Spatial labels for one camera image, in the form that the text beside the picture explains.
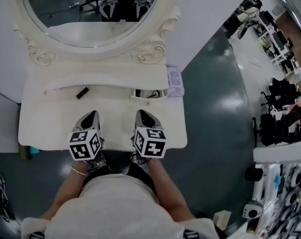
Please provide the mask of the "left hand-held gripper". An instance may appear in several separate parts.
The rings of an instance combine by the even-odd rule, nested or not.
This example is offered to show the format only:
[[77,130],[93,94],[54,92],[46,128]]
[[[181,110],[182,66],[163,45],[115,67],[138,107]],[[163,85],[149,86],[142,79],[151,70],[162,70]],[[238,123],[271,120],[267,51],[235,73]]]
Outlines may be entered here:
[[98,111],[89,112],[76,122],[74,132],[69,137],[69,152],[75,161],[95,159],[102,147],[98,130],[100,130]]

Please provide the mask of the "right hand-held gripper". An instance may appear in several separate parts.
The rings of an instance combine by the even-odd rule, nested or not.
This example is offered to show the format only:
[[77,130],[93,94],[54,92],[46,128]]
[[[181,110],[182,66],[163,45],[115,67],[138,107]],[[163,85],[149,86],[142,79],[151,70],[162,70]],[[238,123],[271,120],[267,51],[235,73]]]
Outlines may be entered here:
[[161,122],[150,112],[138,110],[133,146],[144,158],[163,158],[167,150],[167,138]]

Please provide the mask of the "black lipstick tube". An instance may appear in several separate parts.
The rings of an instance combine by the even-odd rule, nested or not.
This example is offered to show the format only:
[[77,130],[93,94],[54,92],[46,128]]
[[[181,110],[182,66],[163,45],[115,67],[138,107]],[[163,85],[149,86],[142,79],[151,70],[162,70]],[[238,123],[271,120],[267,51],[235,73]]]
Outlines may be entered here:
[[83,88],[77,95],[76,98],[80,100],[87,92],[89,91],[88,87]]

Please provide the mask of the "white ornate vanity table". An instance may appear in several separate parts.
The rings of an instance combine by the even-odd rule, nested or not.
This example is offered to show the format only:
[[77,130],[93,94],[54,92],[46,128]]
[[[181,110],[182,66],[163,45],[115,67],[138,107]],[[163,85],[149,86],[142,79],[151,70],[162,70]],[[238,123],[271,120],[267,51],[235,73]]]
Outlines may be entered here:
[[[76,95],[89,91],[80,99]],[[160,122],[169,148],[184,148],[187,133],[183,99],[167,97],[158,102],[130,99],[132,89],[168,90],[167,66],[161,70],[29,68],[24,87],[18,140],[41,150],[64,150],[75,123],[86,113],[99,112],[104,148],[131,151],[135,116],[145,110]]]

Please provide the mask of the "person's left forearm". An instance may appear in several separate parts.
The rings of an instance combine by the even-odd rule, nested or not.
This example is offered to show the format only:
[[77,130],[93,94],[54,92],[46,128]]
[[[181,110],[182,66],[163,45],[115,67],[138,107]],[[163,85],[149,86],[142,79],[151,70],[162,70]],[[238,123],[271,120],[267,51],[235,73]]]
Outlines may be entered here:
[[71,171],[59,188],[52,206],[39,218],[50,221],[58,212],[60,207],[67,201],[77,198],[82,190],[82,185],[87,177],[88,164],[84,161],[76,161]]

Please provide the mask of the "person's right forearm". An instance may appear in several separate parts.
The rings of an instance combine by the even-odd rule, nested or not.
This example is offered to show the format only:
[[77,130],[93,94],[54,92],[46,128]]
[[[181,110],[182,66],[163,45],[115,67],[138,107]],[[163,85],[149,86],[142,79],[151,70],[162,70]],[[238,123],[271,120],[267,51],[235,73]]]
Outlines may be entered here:
[[147,167],[153,180],[158,200],[172,219],[178,223],[195,219],[181,191],[168,175],[160,160],[151,159],[147,162]]

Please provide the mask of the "person's right shoe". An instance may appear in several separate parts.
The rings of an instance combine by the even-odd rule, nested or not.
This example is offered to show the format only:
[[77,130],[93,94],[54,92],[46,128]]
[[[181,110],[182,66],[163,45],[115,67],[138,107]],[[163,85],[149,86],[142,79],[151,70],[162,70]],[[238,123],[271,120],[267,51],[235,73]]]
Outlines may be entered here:
[[134,151],[130,154],[130,161],[137,165],[143,165],[149,162],[152,158],[142,157],[138,152]]

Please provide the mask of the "person's shoe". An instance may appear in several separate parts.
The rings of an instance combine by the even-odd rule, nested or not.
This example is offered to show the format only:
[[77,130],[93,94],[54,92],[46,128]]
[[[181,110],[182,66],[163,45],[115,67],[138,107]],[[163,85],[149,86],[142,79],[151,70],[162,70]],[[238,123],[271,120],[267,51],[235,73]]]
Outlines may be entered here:
[[137,165],[143,165],[149,162],[152,158],[142,157],[138,152],[134,151],[130,154],[130,161]]
[[108,167],[106,159],[101,151],[99,151],[94,159],[97,169],[101,169],[102,167]]

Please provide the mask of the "person's left shoe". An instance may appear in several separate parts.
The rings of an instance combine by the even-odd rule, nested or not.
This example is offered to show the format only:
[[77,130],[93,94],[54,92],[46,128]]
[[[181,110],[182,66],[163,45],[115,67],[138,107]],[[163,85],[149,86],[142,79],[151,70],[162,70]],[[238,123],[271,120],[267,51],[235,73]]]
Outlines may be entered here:
[[101,169],[102,167],[108,167],[106,159],[101,151],[99,151],[94,159],[97,169]]

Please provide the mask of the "person's black trousers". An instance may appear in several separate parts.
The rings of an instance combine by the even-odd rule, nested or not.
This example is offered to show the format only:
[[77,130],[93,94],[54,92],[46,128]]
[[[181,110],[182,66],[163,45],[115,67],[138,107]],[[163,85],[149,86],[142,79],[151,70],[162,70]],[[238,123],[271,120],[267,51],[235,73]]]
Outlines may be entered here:
[[82,187],[86,186],[90,181],[92,181],[95,178],[106,176],[106,175],[119,175],[119,174],[127,175],[140,180],[142,183],[144,183],[152,190],[155,196],[157,196],[155,185],[151,176],[141,166],[131,162],[126,166],[120,167],[119,169],[117,168],[111,169],[107,165],[101,168],[92,168],[88,172],[88,176],[84,180]]

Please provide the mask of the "olive rolled mat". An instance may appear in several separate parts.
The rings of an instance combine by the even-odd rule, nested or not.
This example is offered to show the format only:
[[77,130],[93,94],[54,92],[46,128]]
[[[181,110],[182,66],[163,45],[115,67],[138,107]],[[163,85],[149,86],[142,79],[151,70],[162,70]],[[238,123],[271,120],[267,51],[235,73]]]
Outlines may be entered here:
[[22,160],[27,161],[31,158],[28,146],[19,145],[18,150],[19,150],[19,156]]

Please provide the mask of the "small beige box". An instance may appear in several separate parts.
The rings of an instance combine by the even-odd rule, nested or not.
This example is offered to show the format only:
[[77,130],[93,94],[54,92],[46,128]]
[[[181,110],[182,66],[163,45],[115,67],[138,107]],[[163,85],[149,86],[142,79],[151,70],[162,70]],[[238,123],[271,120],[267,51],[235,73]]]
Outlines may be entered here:
[[222,210],[214,213],[213,223],[222,231],[227,228],[228,222],[230,220],[231,212],[227,210]]

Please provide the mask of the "black office chair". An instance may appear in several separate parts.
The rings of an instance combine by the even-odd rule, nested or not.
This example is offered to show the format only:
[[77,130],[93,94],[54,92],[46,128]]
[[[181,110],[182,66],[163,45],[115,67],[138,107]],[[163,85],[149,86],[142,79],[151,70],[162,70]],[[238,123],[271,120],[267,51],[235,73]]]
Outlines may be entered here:
[[254,147],[257,147],[259,141],[264,146],[270,146],[278,143],[292,144],[301,141],[300,125],[296,125],[294,132],[289,132],[289,127],[299,119],[301,119],[301,116],[292,115],[291,113],[282,115],[279,120],[276,120],[274,115],[262,114],[259,128],[257,128],[256,118],[252,117]]
[[268,86],[269,95],[265,92],[261,94],[265,97],[266,102],[261,106],[268,106],[268,111],[273,109],[278,111],[283,110],[283,106],[292,105],[295,103],[295,99],[298,98],[298,90],[295,84],[290,84],[289,81],[272,79],[271,84]]

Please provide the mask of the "white robot head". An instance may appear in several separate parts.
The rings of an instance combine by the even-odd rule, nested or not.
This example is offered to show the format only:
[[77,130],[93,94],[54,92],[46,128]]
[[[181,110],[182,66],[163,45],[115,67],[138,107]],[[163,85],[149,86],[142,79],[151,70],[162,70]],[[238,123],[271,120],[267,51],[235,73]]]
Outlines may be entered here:
[[263,207],[259,202],[251,201],[244,205],[242,217],[245,219],[255,219],[262,215]]

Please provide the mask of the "white shelf with robots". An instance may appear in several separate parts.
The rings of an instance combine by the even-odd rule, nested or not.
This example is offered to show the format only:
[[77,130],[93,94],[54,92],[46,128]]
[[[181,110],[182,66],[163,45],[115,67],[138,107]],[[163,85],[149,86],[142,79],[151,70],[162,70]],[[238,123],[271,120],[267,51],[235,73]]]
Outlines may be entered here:
[[[255,219],[246,219],[251,239],[301,239],[301,163],[256,164],[263,177],[254,183],[252,199],[263,207]],[[282,176],[274,189],[275,176]]]

